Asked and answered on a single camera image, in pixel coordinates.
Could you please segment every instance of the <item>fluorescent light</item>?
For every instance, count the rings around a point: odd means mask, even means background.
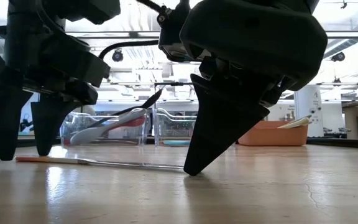
[[[129,32],[66,32],[67,35],[81,39],[108,39],[109,37],[114,38],[125,38],[129,37]]]
[[[321,86],[352,86],[352,85],[358,85],[358,83],[308,83],[307,85],[321,85]]]
[[[120,83],[110,83],[111,85],[154,85],[154,83],[139,83],[139,82],[120,82]]]
[[[343,37],[347,37],[350,39],[351,37],[358,37],[358,32],[333,32],[333,31],[326,31],[327,36],[330,39],[339,39]]]
[[[160,37],[160,32],[138,32],[139,37],[150,37],[151,39],[158,39]]]

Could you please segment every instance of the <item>red object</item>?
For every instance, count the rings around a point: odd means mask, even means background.
[[[134,119],[132,121],[128,121],[120,126],[116,126],[116,127],[113,127],[107,131],[110,131],[110,130],[113,130],[113,129],[116,129],[116,128],[120,128],[120,127],[137,127],[137,126],[140,126],[142,125],[143,123],[145,122],[145,118],[144,116],[140,117],[140,118],[137,118],[137,119]]]
[[[260,121],[239,139],[245,146],[302,146],[308,138],[308,126],[278,128],[289,121]]]
[[[70,139],[68,139],[68,138],[63,138],[63,144],[65,145],[65,146],[69,146],[71,143],[70,143]]]

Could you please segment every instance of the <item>ceiling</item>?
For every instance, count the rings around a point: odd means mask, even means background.
[[[156,0],[159,4],[175,7],[178,0]],[[194,6],[199,0],[190,1]],[[314,16],[326,31],[358,31],[358,1],[347,1],[347,7],[341,9],[342,1],[320,0]],[[0,26],[6,24],[7,0],[0,0]],[[145,36],[158,35],[159,26],[155,21],[157,14],[149,8],[138,4],[135,0],[121,0],[121,15],[96,26],[87,20],[67,22],[67,32],[82,32],[84,41],[92,46],[92,53],[99,54],[102,49],[116,42],[130,40],[124,31],[142,31]],[[105,34],[90,34],[89,32],[109,32]],[[0,54],[3,54],[4,41],[0,39]],[[198,73],[197,63],[177,64],[171,63],[156,47],[129,47],[122,50],[124,60],[113,62],[112,52],[105,58],[112,67],[111,80],[126,83],[125,85],[105,85],[99,90],[101,100],[143,100],[154,92],[153,85],[131,86],[132,82],[188,82],[190,73]],[[343,52],[346,59],[343,62],[332,62],[330,58]],[[342,83],[348,85],[334,86],[322,85],[324,99],[343,98],[358,99],[358,39],[331,39],[327,46],[325,59],[322,62],[319,74],[312,83],[331,83],[340,78]],[[172,100],[196,99],[190,86],[170,87],[165,91],[163,98]],[[282,98],[290,99],[292,92],[286,91]]]

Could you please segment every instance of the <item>clear plastic bin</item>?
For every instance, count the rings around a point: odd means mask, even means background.
[[[174,116],[162,108],[154,109],[153,116],[156,145],[189,145],[197,116]]]
[[[71,112],[65,118],[61,128],[60,137],[62,146],[72,146],[70,139],[79,131],[89,127],[95,122],[109,118],[107,121],[98,125],[102,127],[118,121],[118,116],[90,116],[89,114]],[[107,144],[107,145],[120,145],[120,146],[136,146],[146,143],[147,130],[150,129],[149,116],[147,110],[144,110],[144,115],[137,119],[128,121],[118,128],[105,131],[100,137],[86,143],[85,145],[92,144]]]

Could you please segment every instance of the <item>plastic storage bin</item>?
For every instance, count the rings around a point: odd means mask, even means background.
[[[71,137],[79,131],[86,129],[89,125],[95,122],[109,118],[107,121],[100,124],[100,126],[109,125],[118,121],[118,116],[90,116],[84,113],[71,112],[65,118],[61,128],[60,137],[64,146],[72,146],[70,142]],[[149,116],[147,111],[144,110],[144,115],[140,118],[128,121],[121,125],[119,128],[114,128],[106,131],[96,138],[94,141],[86,143],[85,145],[93,144],[110,144],[110,145],[141,145],[146,143],[147,131],[150,129]]]
[[[239,139],[245,146],[302,146],[308,138],[308,126],[278,128],[289,121],[260,121]]]
[[[162,108],[154,109],[153,116],[156,145],[189,145],[197,116],[174,116]]]

